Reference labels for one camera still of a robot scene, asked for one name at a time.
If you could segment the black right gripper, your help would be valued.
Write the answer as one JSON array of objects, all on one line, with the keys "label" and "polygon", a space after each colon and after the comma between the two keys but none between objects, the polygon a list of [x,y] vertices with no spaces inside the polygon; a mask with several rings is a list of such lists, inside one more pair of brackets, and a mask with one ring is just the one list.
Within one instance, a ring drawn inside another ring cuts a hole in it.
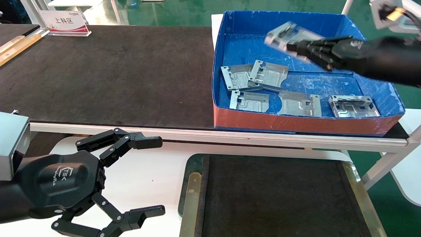
[{"label": "black right gripper", "polygon": [[335,68],[357,68],[366,61],[371,46],[370,41],[345,36],[289,42],[286,49],[307,58],[326,71],[332,71],[333,59],[322,52],[331,52],[332,50]]}]

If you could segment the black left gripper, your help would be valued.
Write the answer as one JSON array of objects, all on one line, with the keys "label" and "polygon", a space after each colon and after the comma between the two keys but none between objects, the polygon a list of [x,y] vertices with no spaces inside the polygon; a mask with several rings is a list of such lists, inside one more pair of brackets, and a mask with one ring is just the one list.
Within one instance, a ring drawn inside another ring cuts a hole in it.
[{"label": "black left gripper", "polygon": [[[121,128],[81,139],[75,143],[78,152],[68,155],[49,154],[24,158],[15,179],[25,215],[32,219],[48,219],[65,213],[51,228],[70,237],[118,237],[140,229],[147,218],[165,214],[163,205],[132,209],[121,213],[100,193],[104,189],[104,167],[109,168],[131,149],[162,147],[160,136],[146,137],[141,132]],[[90,152],[109,147],[99,159]],[[111,218],[103,229],[72,223],[95,203]]]}]

